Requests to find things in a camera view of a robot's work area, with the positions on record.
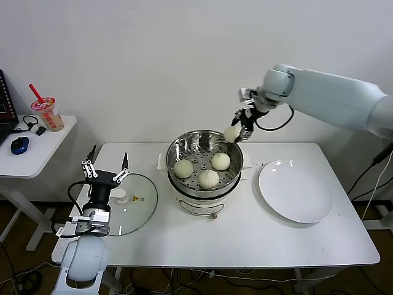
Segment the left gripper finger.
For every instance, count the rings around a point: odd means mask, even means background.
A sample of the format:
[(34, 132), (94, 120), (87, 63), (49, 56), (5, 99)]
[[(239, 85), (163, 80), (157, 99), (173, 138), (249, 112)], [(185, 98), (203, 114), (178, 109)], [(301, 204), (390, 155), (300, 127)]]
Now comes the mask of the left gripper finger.
[(130, 175), (131, 171), (128, 169), (128, 167), (128, 155), (127, 153), (124, 153), (121, 171), (112, 178), (113, 182), (121, 183), (128, 175)]
[(96, 151), (96, 145), (88, 153), (85, 160), (81, 161), (81, 167), (86, 178), (97, 178), (98, 174), (93, 166), (92, 160)]

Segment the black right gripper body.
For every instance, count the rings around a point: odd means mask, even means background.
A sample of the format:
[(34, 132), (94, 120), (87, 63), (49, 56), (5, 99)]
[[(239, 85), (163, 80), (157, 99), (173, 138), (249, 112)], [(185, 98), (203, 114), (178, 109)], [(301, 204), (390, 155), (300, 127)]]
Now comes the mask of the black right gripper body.
[(264, 116), (263, 112), (256, 110), (255, 108), (243, 108), (240, 109), (240, 122), (243, 129), (246, 131), (253, 131), (254, 125), (257, 119)]

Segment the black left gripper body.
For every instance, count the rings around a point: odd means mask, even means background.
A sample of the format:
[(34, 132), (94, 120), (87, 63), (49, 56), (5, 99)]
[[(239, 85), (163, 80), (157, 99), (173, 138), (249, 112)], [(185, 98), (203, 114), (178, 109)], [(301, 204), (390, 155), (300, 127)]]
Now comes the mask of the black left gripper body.
[(117, 174), (102, 170), (97, 170), (96, 173), (96, 178), (90, 178), (90, 208), (110, 209), (109, 198), (111, 190), (120, 185), (116, 180), (113, 180)]

